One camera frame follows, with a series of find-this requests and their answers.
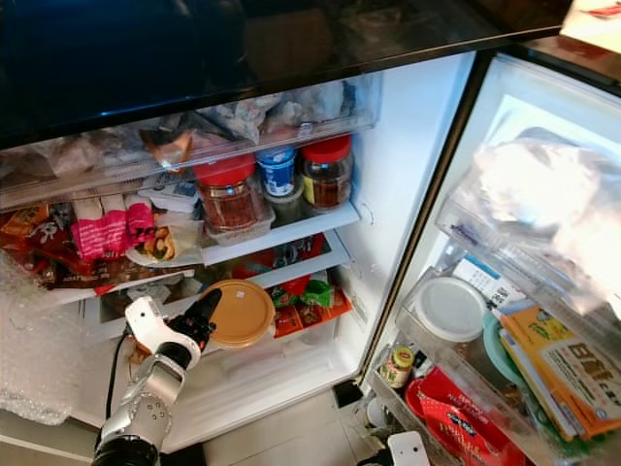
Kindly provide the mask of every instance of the bubble wrap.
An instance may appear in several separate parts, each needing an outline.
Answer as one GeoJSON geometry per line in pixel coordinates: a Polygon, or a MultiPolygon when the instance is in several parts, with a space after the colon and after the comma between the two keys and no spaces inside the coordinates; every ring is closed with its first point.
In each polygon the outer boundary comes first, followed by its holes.
{"type": "Polygon", "coordinates": [[[1,252],[0,409],[55,425],[80,399],[84,331],[79,303],[44,309],[45,300],[1,252]]]}

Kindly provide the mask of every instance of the jar of sauce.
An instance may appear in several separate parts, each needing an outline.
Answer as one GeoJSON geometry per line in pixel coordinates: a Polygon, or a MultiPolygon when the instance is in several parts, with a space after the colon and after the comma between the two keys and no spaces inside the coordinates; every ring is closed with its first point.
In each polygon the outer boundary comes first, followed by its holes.
{"type": "Polygon", "coordinates": [[[379,374],[392,388],[402,388],[409,379],[414,353],[408,347],[396,348],[379,368],[379,374]]]}
{"type": "Polygon", "coordinates": [[[249,228],[263,219],[267,206],[254,169],[254,155],[193,167],[205,222],[214,232],[249,228]]]}
{"type": "Polygon", "coordinates": [[[304,146],[302,178],[304,198],[317,212],[326,212],[347,202],[351,193],[351,136],[304,146]]]}

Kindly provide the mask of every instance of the blue lid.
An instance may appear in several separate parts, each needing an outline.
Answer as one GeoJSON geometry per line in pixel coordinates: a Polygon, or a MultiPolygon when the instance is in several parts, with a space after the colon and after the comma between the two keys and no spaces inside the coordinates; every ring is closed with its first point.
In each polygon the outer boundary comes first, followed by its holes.
{"type": "Polygon", "coordinates": [[[279,148],[258,150],[255,155],[257,161],[261,163],[282,163],[295,156],[295,148],[292,146],[280,146],[279,148]]]}

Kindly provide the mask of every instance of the orange lid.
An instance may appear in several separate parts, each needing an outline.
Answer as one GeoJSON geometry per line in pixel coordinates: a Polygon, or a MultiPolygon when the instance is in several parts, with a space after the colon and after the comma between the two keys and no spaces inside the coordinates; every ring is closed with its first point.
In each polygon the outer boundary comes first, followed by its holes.
{"type": "Polygon", "coordinates": [[[228,348],[247,347],[257,342],[274,320],[274,303],[261,286],[245,280],[224,280],[210,286],[203,296],[215,288],[222,297],[213,312],[214,343],[228,348]]]}

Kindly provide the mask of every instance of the black cable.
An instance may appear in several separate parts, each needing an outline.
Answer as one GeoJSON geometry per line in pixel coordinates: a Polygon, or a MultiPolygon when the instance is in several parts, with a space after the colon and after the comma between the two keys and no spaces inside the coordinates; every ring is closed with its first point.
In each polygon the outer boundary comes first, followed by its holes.
{"type": "Polygon", "coordinates": [[[116,363],[118,361],[118,354],[120,353],[120,347],[125,341],[125,337],[127,336],[127,331],[123,331],[123,335],[118,340],[116,344],[116,349],[114,350],[114,359],[113,359],[113,367],[110,370],[110,382],[108,383],[108,398],[106,399],[106,419],[110,418],[112,415],[112,406],[113,406],[113,393],[114,393],[114,380],[116,379],[116,363]]]}

